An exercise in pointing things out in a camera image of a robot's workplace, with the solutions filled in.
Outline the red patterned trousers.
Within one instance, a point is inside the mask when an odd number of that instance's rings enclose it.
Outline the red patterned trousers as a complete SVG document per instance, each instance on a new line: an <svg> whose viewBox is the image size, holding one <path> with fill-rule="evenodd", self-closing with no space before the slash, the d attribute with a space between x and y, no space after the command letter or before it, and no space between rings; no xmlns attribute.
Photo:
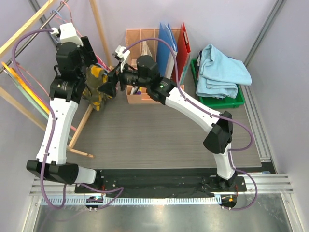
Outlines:
<svg viewBox="0 0 309 232"><path fill-rule="evenodd" d="M98 65L99 65L102 69L104 69L106 72L109 72L110 70L109 70L109 68L107 67L107 65L103 62L103 60L102 60L98 55L96 55L96 58L97 58L97 60L98 60Z"/></svg>

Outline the olive yellow patterned trousers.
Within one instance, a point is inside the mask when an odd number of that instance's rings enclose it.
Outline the olive yellow patterned trousers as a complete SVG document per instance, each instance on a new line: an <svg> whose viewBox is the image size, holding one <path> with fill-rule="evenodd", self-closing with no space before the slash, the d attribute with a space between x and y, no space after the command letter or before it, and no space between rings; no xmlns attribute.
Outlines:
<svg viewBox="0 0 309 232"><path fill-rule="evenodd" d="M86 87L82 97L87 100L94 110L100 111L105 102L112 97L106 93L98 91L98 88L107 82L105 70L98 65L91 65L86 70Z"/></svg>

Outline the colourful patterned trousers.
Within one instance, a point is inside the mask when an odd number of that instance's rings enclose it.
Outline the colourful patterned trousers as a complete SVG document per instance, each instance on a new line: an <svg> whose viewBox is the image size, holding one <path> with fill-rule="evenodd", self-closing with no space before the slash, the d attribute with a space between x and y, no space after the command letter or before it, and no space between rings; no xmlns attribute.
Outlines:
<svg viewBox="0 0 309 232"><path fill-rule="evenodd" d="M197 84L201 87L206 86L206 79L203 77L203 66L206 61L204 50L200 50L197 57Z"/></svg>

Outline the pink wire hanger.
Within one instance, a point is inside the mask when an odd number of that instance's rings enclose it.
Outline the pink wire hanger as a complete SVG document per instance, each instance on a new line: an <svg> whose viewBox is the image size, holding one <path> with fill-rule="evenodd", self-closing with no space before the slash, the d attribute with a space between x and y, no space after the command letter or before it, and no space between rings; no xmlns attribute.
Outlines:
<svg viewBox="0 0 309 232"><path fill-rule="evenodd" d="M63 3L64 6L68 9L69 14L70 14L70 22L74 24L74 22L73 22L73 17L72 17L72 12L71 12L71 9L70 9L70 7L68 6L68 4L65 3L63 0L62 0L60 3Z"/></svg>

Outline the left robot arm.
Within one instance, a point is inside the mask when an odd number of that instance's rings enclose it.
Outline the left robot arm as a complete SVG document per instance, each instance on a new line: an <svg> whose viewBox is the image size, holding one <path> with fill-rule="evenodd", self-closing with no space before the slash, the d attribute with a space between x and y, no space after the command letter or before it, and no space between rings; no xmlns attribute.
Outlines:
<svg viewBox="0 0 309 232"><path fill-rule="evenodd" d="M50 108L44 139L35 160L26 169L41 180L62 184L85 183L92 193L102 189L102 180L94 169L67 162L67 141L73 117L86 87L86 70L97 63L88 37L82 44L59 43L54 66L56 76L50 85Z"/></svg>

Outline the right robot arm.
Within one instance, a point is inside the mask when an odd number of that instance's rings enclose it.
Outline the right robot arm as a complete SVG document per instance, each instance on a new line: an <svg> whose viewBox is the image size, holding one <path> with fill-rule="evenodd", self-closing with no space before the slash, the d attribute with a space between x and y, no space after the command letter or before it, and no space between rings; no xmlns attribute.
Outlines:
<svg viewBox="0 0 309 232"><path fill-rule="evenodd" d="M214 155L217 165L214 188L229 191L235 186L237 174L231 168L228 156L233 134L230 122L232 115L229 112L224 112L228 120L216 118L217 111L207 109L179 90L174 81L161 76L158 64L149 55L137 59L136 69L119 63L108 73L107 82L98 87L98 91L115 97L117 84L120 84L121 90L127 85L144 87L152 100L171 107L196 122L207 134L203 145Z"/></svg>

